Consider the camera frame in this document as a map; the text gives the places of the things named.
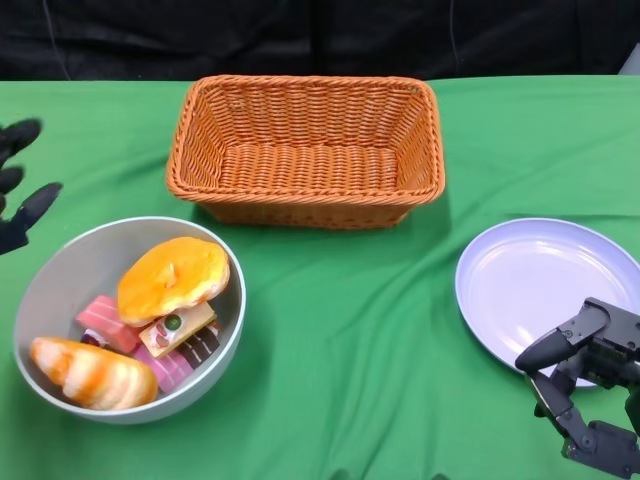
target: black curtain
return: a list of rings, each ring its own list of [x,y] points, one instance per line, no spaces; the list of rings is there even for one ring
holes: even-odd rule
[[[640,41],[638,0],[45,1],[0,2],[0,79],[617,73]]]

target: robotic arm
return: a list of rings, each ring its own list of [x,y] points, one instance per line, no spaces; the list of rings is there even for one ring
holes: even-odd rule
[[[620,478],[640,473],[634,432],[601,421],[589,425],[569,396],[578,378],[606,389],[629,390],[625,410],[640,431],[640,316],[588,298],[580,313],[538,339],[516,359],[538,404],[534,414],[546,416],[565,438],[562,455]],[[539,370],[558,363],[551,378]]]
[[[24,176],[20,167],[3,166],[10,157],[31,145],[41,130],[38,120],[24,120],[0,128],[0,214],[6,205],[5,195],[16,188]],[[61,189],[59,183],[45,185],[22,202],[11,220],[0,217],[0,255],[29,243],[27,231],[45,214]]]

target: green table cloth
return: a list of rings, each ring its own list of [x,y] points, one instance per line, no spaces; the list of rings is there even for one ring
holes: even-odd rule
[[[496,223],[563,218],[640,258],[640,81],[431,82],[447,189],[396,228],[328,232],[220,225],[172,197],[164,168],[186,83],[4,83],[0,121],[43,118],[9,216],[65,184],[0,257],[0,471],[11,480],[608,478],[560,456],[518,374],[456,305],[464,247]],[[244,268],[245,329],[220,382],[184,412],[114,427],[55,409],[22,380],[12,327],[32,276],[65,242],[139,215],[195,219]],[[622,389],[575,395],[587,420],[630,428]]]

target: white plate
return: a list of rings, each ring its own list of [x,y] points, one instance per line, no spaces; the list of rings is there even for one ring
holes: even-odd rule
[[[638,263],[608,238],[561,220],[514,220],[486,230],[460,257],[455,282],[471,331],[514,370],[518,355],[576,315],[587,297],[640,311]]]

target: toy bun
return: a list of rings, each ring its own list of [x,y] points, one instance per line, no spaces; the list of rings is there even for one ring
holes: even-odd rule
[[[212,242],[180,237],[153,247],[118,284],[120,319],[143,327],[177,308],[194,307],[229,282],[229,258]]]

